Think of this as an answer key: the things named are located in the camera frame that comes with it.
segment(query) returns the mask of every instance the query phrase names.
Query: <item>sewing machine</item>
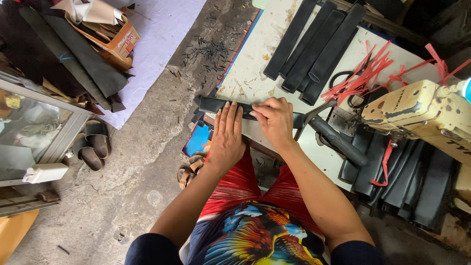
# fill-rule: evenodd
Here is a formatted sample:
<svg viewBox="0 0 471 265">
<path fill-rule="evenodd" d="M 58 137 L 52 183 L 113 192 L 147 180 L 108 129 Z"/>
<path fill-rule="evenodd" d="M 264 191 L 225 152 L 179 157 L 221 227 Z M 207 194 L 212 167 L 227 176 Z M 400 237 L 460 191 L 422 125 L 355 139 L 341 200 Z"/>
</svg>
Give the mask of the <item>sewing machine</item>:
<svg viewBox="0 0 471 265">
<path fill-rule="evenodd" d="M 415 82 L 366 105 L 362 120 L 388 134 L 392 147 L 403 138 L 420 138 L 471 166 L 471 103 L 462 96 L 469 85 Z"/>
</svg>

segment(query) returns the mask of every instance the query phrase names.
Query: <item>woman's left hand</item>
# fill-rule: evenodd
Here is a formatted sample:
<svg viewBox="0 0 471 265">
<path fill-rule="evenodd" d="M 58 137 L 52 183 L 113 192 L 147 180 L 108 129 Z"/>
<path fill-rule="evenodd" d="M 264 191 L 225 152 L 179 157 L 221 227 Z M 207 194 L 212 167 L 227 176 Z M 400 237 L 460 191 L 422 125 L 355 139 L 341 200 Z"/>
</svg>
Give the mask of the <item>woman's left hand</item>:
<svg viewBox="0 0 471 265">
<path fill-rule="evenodd" d="M 242 142 L 242 107 L 226 102 L 214 119 L 214 133 L 208 160 L 203 168 L 225 175 L 244 155 Z"/>
</svg>

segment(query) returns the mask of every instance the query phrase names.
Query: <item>concrete floor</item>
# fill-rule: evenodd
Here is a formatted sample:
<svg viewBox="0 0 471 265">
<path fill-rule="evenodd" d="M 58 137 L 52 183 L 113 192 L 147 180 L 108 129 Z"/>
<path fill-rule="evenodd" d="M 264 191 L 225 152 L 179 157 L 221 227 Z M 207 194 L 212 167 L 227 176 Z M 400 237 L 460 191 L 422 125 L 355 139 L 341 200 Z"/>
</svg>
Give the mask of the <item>concrete floor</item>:
<svg viewBox="0 0 471 265">
<path fill-rule="evenodd" d="M 237 50 L 243 30 L 248 28 L 247 21 L 258 11 L 250 2 L 206 2 L 166 69 L 131 118 L 122 129 L 110 130 L 113 151 L 102 172 L 89 171 L 73 157 L 66 160 L 70 169 L 63 179 L 16 187 L 22 193 L 54 189 L 62 203 L 40 211 L 7 264 L 124 263 L 130 242 L 147 232 L 180 192 L 175 172 L 187 164 L 181 150 L 193 128 L 190 122 L 196 108 L 193 98 L 197 94 L 207 95 L 218 82 L 219 73 L 202 70 L 202 58 L 183 67 L 181 54 L 190 49 L 187 46 L 197 45 L 194 36 L 222 41 L 228 49 Z M 210 13 L 217 17 L 216 21 L 210 19 Z M 182 77 L 175 78 L 169 70 L 179 70 Z M 205 78 L 206 85 L 201 90 L 200 84 Z M 390 264 L 440 264 L 440 260 L 447 260 L 447 264 L 466 264 L 457 253 L 414 240 L 400 230 L 391 230 L 379 219 L 371 221 L 367 215 L 360 216 L 377 235 L 378 245 L 387 245 L 383 252 Z M 122 242 L 117 241 L 120 232 L 126 234 Z"/>
</svg>

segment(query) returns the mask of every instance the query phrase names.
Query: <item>sandal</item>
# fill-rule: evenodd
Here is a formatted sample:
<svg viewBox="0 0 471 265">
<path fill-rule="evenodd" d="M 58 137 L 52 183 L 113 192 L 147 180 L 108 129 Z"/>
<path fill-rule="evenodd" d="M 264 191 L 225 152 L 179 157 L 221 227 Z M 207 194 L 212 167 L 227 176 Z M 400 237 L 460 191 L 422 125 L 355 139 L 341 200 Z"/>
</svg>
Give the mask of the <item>sandal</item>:
<svg viewBox="0 0 471 265">
<path fill-rule="evenodd" d="M 181 168 L 177 171 L 177 181 L 181 189 L 184 189 L 195 178 L 195 174 L 190 170 Z"/>
<path fill-rule="evenodd" d="M 75 143 L 72 146 L 72 150 L 76 154 L 77 158 L 79 160 L 83 160 L 93 171 L 100 171 L 105 166 L 103 160 L 101 160 L 95 153 L 95 149 L 92 144 L 85 139 L 84 133 L 79 133 L 75 137 Z"/>
<path fill-rule="evenodd" d="M 85 123 L 85 139 L 91 143 L 95 153 L 101 159 L 107 159 L 111 153 L 106 125 L 94 120 Z"/>
<path fill-rule="evenodd" d="M 205 159 L 206 158 L 201 155 L 194 155 L 190 157 L 190 168 L 196 175 L 198 175 L 198 172 L 203 167 Z"/>
</svg>

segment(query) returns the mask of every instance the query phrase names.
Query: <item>black scissors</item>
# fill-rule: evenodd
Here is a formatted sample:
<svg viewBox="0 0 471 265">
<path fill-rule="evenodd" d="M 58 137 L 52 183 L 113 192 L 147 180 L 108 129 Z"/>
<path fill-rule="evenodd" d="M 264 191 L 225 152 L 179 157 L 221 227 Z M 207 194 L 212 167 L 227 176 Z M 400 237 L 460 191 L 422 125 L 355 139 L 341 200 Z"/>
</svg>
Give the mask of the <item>black scissors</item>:
<svg viewBox="0 0 471 265">
<path fill-rule="evenodd" d="M 365 69 L 368 67 L 369 63 L 370 63 L 370 59 L 371 59 L 371 54 L 368 56 L 368 59 L 366 60 L 366 62 L 361 66 L 361 69 L 357 72 L 356 75 L 360 76 L 364 71 Z M 347 76 L 347 79 L 348 80 L 349 78 L 351 78 L 353 76 L 353 71 L 343 71 L 343 72 L 338 72 L 336 73 L 331 79 L 330 79 L 330 82 L 329 82 L 329 88 L 332 88 L 333 87 L 333 83 L 335 82 L 335 80 L 339 77 L 339 76 L 342 76 L 342 75 L 348 75 Z M 359 96 L 360 98 L 363 99 L 363 101 L 359 104 L 359 105 L 354 105 L 352 100 L 353 100 L 353 97 L 355 95 L 351 95 L 349 96 L 349 98 L 347 99 L 347 103 L 349 105 L 350 108 L 361 108 L 363 107 L 364 105 L 366 105 L 366 102 L 368 101 L 368 99 L 370 98 L 370 94 L 366 94 L 364 96 Z"/>
</svg>

